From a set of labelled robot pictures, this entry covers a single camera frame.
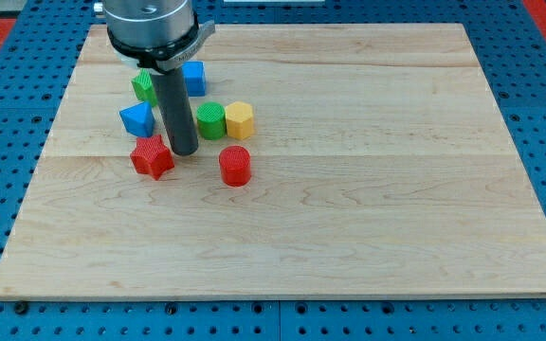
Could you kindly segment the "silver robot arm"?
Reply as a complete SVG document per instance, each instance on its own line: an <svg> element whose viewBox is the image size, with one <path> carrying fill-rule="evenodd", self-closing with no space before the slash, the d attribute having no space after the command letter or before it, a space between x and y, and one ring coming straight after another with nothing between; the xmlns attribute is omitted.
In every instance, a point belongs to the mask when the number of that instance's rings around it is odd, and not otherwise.
<svg viewBox="0 0 546 341"><path fill-rule="evenodd" d="M215 33L213 21L199 22L191 0L100 0L93 11L123 63L158 75L181 67Z"/></svg>

